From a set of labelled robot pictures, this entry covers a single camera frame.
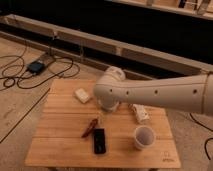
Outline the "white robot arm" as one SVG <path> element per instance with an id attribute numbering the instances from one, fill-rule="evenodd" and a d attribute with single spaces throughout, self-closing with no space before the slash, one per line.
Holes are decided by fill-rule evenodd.
<path id="1" fill-rule="evenodd" d="M 108 111 L 125 102 L 213 116 L 213 74 L 127 80 L 122 69 L 111 66 L 95 83 L 93 92 Z"/>

